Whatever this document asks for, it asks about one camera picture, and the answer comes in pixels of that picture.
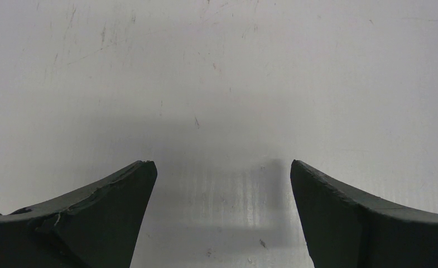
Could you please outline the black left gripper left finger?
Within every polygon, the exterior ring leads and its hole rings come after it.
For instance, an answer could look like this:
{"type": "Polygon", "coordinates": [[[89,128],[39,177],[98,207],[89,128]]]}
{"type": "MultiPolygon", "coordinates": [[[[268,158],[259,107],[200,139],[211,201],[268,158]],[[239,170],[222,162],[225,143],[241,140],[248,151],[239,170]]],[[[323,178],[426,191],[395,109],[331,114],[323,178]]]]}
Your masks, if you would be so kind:
{"type": "Polygon", "coordinates": [[[130,267],[157,179],[136,161],[59,197],[0,214],[0,267],[130,267]]]}

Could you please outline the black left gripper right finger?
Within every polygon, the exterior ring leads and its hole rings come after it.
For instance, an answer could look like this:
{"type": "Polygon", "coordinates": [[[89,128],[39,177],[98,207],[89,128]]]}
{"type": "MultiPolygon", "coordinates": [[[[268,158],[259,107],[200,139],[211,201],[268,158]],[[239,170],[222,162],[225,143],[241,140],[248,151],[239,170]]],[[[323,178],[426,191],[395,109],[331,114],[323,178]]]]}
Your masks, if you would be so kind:
{"type": "Polygon", "coordinates": [[[438,214],[338,181],[303,161],[290,181],[315,267],[438,267],[438,214]]]}

